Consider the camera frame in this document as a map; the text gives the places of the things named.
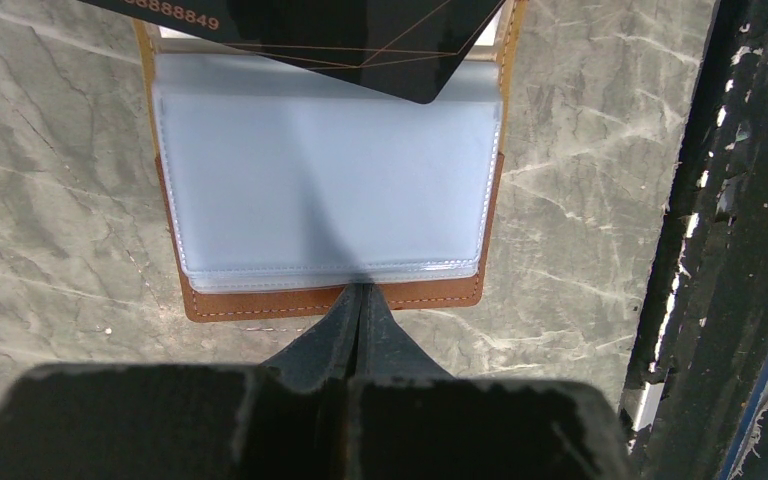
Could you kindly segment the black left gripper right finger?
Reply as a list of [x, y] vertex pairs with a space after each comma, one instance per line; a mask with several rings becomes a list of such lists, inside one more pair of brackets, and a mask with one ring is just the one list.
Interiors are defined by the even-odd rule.
[[453, 378], [359, 289], [347, 389], [351, 479], [631, 479], [621, 423], [595, 387]]

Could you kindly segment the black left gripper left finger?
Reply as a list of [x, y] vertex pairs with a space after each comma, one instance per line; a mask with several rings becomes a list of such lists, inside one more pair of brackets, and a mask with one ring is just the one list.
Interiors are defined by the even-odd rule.
[[0, 479], [336, 479], [363, 289], [259, 364], [35, 367], [0, 403]]

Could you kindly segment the brown leather card holder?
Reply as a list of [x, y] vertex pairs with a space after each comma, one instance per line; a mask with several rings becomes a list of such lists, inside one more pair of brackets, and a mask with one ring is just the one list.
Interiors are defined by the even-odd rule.
[[524, 3], [429, 104], [241, 56], [162, 55], [134, 24], [186, 316], [322, 314], [351, 283], [393, 310], [482, 298]]

